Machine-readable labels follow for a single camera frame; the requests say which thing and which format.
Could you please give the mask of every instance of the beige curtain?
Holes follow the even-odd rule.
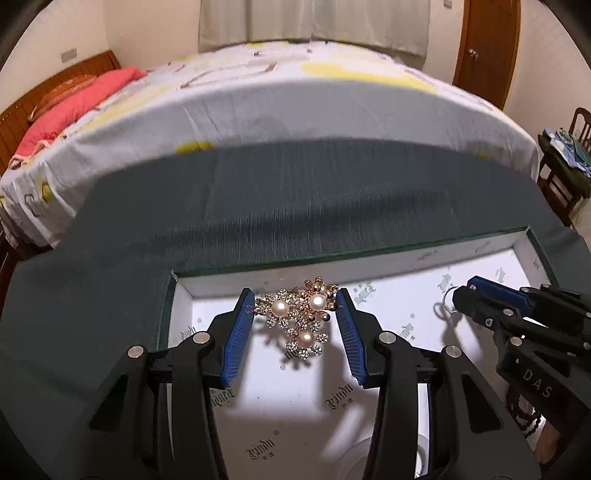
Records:
[[[264,40],[335,40],[427,55],[430,0],[202,0],[199,50]]]

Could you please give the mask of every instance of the silver screw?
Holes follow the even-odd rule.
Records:
[[[195,335],[193,335],[193,342],[202,345],[204,343],[207,343],[210,338],[211,337],[207,332],[197,332]]]
[[[396,341],[396,335],[392,332],[382,332],[379,334],[378,338],[382,343],[394,343]]]
[[[457,358],[462,354],[462,349],[455,345],[448,345],[445,347],[445,353],[447,353],[452,358]]]
[[[136,345],[127,350],[127,356],[130,358],[139,358],[144,354],[144,347]]]

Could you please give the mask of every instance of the silver ring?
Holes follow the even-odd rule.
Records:
[[[456,310],[450,310],[450,309],[447,308],[447,305],[445,305],[447,294],[450,293],[452,290],[455,290],[456,288],[460,288],[460,286],[457,286],[457,287],[449,287],[446,290],[446,292],[443,294],[443,300],[441,301],[441,303],[443,304],[443,308],[445,308],[449,313],[456,313],[457,312],[457,309]]]

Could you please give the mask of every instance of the bed sheet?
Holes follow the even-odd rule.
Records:
[[[244,44],[149,70],[34,162],[7,171],[2,223],[55,246],[96,181],[112,171],[173,153],[314,138],[437,145],[532,179],[540,161],[535,141],[489,102],[387,55],[324,41]]]

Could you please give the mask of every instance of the headboard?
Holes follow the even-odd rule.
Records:
[[[30,126],[27,117],[46,93],[61,83],[85,73],[100,75],[120,68],[117,57],[108,50],[57,73],[0,113],[0,173],[4,173],[8,168],[8,162]]]

